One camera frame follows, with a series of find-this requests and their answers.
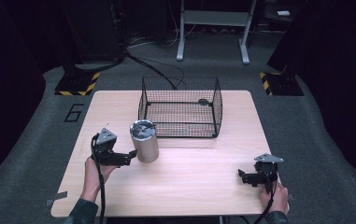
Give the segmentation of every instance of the black speaker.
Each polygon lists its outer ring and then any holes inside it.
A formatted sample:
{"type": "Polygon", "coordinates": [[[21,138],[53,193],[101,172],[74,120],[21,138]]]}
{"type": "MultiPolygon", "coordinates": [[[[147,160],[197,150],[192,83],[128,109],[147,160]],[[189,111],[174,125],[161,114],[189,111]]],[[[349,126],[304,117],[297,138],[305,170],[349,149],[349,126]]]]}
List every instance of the black speaker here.
{"type": "Polygon", "coordinates": [[[83,62],[123,58],[121,19],[112,0],[61,0],[61,3],[83,62]]]}

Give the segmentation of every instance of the small object in basket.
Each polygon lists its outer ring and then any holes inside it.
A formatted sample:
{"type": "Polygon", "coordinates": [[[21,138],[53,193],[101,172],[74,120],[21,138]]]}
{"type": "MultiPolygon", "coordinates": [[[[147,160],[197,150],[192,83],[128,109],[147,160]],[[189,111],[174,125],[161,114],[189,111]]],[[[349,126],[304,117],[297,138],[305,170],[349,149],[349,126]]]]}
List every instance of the small object in basket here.
{"type": "Polygon", "coordinates": [[[198,104],[199,105],[209,105],[209,101],[207,99],[199,99],[198,104]]]}

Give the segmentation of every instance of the yellow black warning stripe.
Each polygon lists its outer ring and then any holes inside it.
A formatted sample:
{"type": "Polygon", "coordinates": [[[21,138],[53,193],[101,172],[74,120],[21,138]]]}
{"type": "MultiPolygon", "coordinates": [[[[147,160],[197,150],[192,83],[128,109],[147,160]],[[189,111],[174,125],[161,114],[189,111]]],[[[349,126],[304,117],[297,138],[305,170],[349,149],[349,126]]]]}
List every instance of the yellow black warning stripe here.
{"type": "Polygon", "coordinates": [[[91,83],[86,91],[56,91],[55,95],[89,95],[93,91],[93,88],[95,88],[95,84],[99,78],[99,75],[100,73],[96,73],[95,75],[93,75],[93,79],[91,80],[91,83]]]}
{"type": "Polygon", "coordinates": [[[267,95],[273,95],[273,92],[271,91],[270,85],[268,84],[267,77],[265,76],[265,74],[280,75],[280,73],[264,73],[264,72],[260,73],[260,78],[262,79],[265,93],[267,95]]]}

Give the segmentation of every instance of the black cable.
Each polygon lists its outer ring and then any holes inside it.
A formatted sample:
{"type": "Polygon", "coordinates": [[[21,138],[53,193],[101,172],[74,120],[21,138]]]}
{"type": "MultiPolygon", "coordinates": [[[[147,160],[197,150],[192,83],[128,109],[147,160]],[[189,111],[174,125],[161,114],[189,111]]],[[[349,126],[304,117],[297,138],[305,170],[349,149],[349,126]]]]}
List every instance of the black cable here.
{"type": "Polygon", "coordinates": [[[99,161],[96,159],[95,153],[94,153],[94,144],[96,142],[96,139],[98,138],[99,133],[93,137],[93,140],[91,141],[91,152],[93,154],[93,160],[95,161],[96,165],[96,170],[98,171],[99,174],[99,185],[101,188],[101,216],[99,217],[99,224],[103,224],[103,219],[105,216],[105,179],[103,178],[103,175],[101,173],[101,167],[99,161]]]}
{"type": "Polygon", "coordinates": [[[244,219],[244,221],[249,224],[249,221],[244,217],[244,216],[240,216],[242,219],[244,219]]]}
{"type": "Polygon", "coordinates": [[[98,73],[98,72],[105,71],[105,70],[107,70],[109,68],[112,68],[112,67],[118,65],[121,62],[122,62],[122,58],[118,58],[118,59],[115,59],[111,64],[108,64],[108,65],[105,65],[105,66],[102,66],[102,67],[90,68],[90,69],[84,69],[84,68],[78,68],[78,69],[81,70],[81,71],[84,71],[84,72],[98,73]]]}
{"type": "Polygon", "coordinates": [[[157,62],[157,61],[153,61],[153,60],[150,60],[150,59],[139,58],[139,57],[136,57],[136,58],[139,59],[139,60],[142,60],[142,61],[144,60],[144,61],[149,61],[149,62],[152,62],[152,63],[159,63],[159,64],[162,64],[162,65],[165,65],[165,66],[170,66],[170,67],[176,68],[177,70],[180,71],[181,77],[170,77],[170,78],[178,80],[178,84],[176,85],[176,88],[180,85],[180,83],[183,83],[185,88],[187,87],[186,83],[183,81],[183,79],[185,77],[183,69],[181,69],[179,67],[176,67],[176,66],[174,66],[172,64],[160,63],[160,62],[157,62]]]}
{"type": "Polygon", "coordinates": [[[132,48],[135,47],[136,45],[141,45],[141,44],[145,44],[145,43],[149,43],[151,41],[150,38],[143,36],[143,35],[133,35],[129,38],[129,40],[127,41],[128,44],[128,48],[132,48]]]}
{"type": "MultiPolygon", "coordinates": [[[[268,175],[265,175],[265,177],[267,178],[267,184],[268,184],[268,186],[271,186],[272,187],[272,183],[271,183],[271,181],[270,181],[270,178],[268,177],[268,175]]],[[[274,201],[274,193],[275,193],[275,191],[276,191],[276,189],[277,189],[277,183],[276,183],[276,185],[275,185],[275,188],[274,188],[274,191],[272,190],[272,188],[271,188],[271,197],[270,197],[270,200],[268,201],[268,204],[267,204],[267,206],[265,207],[265,209],[264,209],[264,211],[262,212],[262,214],[256,219],[256,221],[254,222],[254,224],[258,224],[258,223],[260,223],[261,221],[262,221],[262,219],[265,217],[265,215],[268,213],[268,211],[270,210],[270,208],[271,208],[271,206],[273,205],[273,201],[274,201]]]]}
{"type": "Polygon", "coordinates": [[[171,87],[172,87],[172,89],[173,89],[174,91],[177,91],[177,90],[178,90],[178,88],[174,85],[174,83],[172,83],[172,81],[171,81],[166,75],[164,75],[162,72],[160,72],[157,68],[155,68],[155,67],[151,66],[150,64],[145,63],[145,62],[143,62],[142,60],[140,60],[140,59],[138,59],[138,58],[132,56],[128,51],[126,51],[126,56],[127,56],[128,58],[132,59],[134,62],[139,63],[139,64],[141,64],[141,65],[143,65],[143,66],[145,66],[145,67],[148,67],[149,69],[153,70],[153,71],[156,72],[158,75],[160,75],[161,77],[163,77],[167,82],[169,82],[169,84],[171,85],[171,87]]]}

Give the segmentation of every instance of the metal stand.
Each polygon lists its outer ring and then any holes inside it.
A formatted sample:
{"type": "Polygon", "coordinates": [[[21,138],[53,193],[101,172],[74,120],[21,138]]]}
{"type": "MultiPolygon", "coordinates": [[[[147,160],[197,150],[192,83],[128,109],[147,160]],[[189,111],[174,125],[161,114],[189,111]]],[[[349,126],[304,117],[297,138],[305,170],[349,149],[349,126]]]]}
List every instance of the metal stand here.
{"type": "Polygon", "coordinates": [[[184,0],[181,0],[180,11],[180,40],[178,43],[177,60],[183,60],[184,52],[184,25],[185,24],[203,24],[203,25],[225,25],[225,26],[245,26],[245,31],[242,38],[239,39],[239,47],[241,49],[242,62],[249,64],[249,56],[246,42],[250,24],[253,17],[253,11],[257,0],[252,0],[249,12],[219,12],[219,11],[194,11],[184,10],[184,0]]]}

